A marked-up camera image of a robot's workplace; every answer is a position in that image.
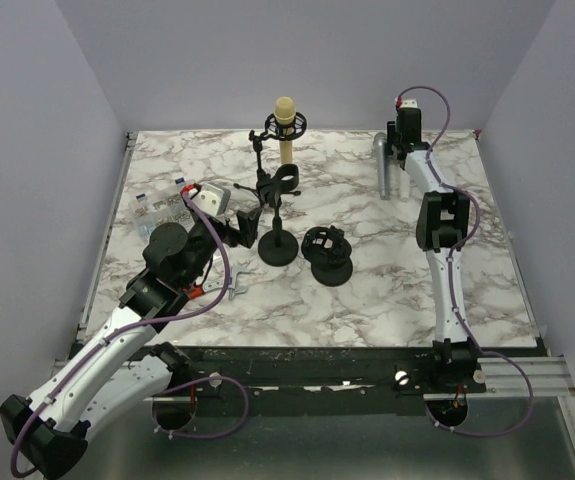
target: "gray wall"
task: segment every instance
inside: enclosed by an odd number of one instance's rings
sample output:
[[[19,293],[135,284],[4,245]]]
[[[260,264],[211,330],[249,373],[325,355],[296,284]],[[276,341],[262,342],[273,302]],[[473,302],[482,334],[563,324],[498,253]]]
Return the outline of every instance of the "gray wall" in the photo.
[[[0,403],[71,342],[124,149],[53,0],[0,0]],[[0,478],[10,445],[0,424]]]
[[[547,344],[575,380],[575,0],[559,0],[481,148]]]
[[[57,0],[129,129],[249,128],[294,97],[317,128],[383,128],[427,83],[480,128],[553,0]],[[427,96],[429,127],[442,105]]]

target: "marble surface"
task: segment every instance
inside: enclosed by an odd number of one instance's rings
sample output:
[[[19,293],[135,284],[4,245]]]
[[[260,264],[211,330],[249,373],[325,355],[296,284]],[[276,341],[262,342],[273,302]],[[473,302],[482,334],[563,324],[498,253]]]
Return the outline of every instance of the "marble surface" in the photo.
[[[265,265],[256,246],[229,249],[231,262],[251,274],[249,291],[223,300],[210,313],[168,325],[153,343],[237,346],[425,346],[433,339],[432,282],[425,254],[415,241],[421,195],[382,201],[372,156],[375,132],[308,131],[294,142],[300,168],[299,197],[284,196],[284,228],[302,240],[311,227],[342,228],[353,247],[354,275],[338,288],[312,277],[302,255],[285,268]],[[139,193],[169,187],[174,179],[254,185],[255,157],[247,131],[141,132],[94,298],[87,337],[115,307],[127,281],[142,268],[144,244],[128,203]],[[428,140],[433,138],[427,133]],[[279,165],[278,146],[268,142],[264,166]],[[533,346],[530,322],[471,132],[449,132],[435,149],[443,173],[481,202],[480,232],[464,249],[463,285],[469,322],[483,346]],[[232,189],[244,208],[254,197]],[[262,217],[260,235],[272,213]],[[219,268],[210,276],[216,279]],[[211,293],[186,310],[209,302]]]

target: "beige cylinder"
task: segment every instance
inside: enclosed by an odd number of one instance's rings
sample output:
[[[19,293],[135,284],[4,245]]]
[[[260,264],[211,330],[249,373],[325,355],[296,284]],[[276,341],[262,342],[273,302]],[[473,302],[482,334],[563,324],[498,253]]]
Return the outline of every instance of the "beige cylinder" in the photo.
[[[276,100],[276,107],[274,108],[274,116],[276,117],[276,123],[279,125],[289,125],[294,121],[296,116],[296,105],[294,101],[289,97],[280,97]],[[287,134],[294,131],[293,128],[287,130]],[[280,163],[292,163],[293,154],[291,142],[278,142],[280,144]]]

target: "gray backdrop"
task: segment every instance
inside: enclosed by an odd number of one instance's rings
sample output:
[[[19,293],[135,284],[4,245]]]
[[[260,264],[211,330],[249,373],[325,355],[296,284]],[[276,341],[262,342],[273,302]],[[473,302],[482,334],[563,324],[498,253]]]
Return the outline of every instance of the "gray backdrop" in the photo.
[[[123,149],[53,0],[0,0],[0,403],[72,340]],[[9,453],[0,424],[0,479]]]
[[[129,129],[251,128],[280,95],[314,128],[383,128],[403,88],[480,128],[553,0],[57,0]],[[425,94],[422,98],[431,98]],[[428,127],[442,105],[423,103]]]
[[[481,146],[536,319],[575,381],[575,1],[553,7]]]

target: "white marble table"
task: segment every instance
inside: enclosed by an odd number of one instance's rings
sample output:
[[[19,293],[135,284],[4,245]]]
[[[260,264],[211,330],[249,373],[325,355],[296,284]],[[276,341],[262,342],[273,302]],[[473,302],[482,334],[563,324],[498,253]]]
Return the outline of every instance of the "white marble table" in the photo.
[[[378,196],[372,156],[375,132],[308,131],[294,143],[300,168],[299,197],[284,196],[284,228],[299,241],[313,226],[336,225],[353,247],[354,274],[338,288],[312,277],[302,255],[285,268],[265,265],[256,251],[229,249],[232,263],[252,273],[241,277],[245,295],[223,300],[201,317],[168,325],[153,343],[235,346],[426,346],[433,339],[432,283],[424,253],[415,241],[421,195]],[[255,157],[247,131],[141,132],[127,174],[107,255],[93,301],[87,337],[102,325],[144,265],[144,244],[132,224],[128,203],[139,193],[188,181],[255,183]],[[279,165],[278,147],[268,143],[265,168]],[[480,233],[464,249],[463,284],[469,321],[483,346],[535,345],[530,321],[497,217],[489,186],[470,132],[450,132],[436,158],[452,182],[480,201]],[[232,199],[254,205],[251,194],[232,189]],[[272,212],[261,220],[260,235]],[[212,273],[211,279],[217,277]],[[186,310],[204,304],[206,295]]]

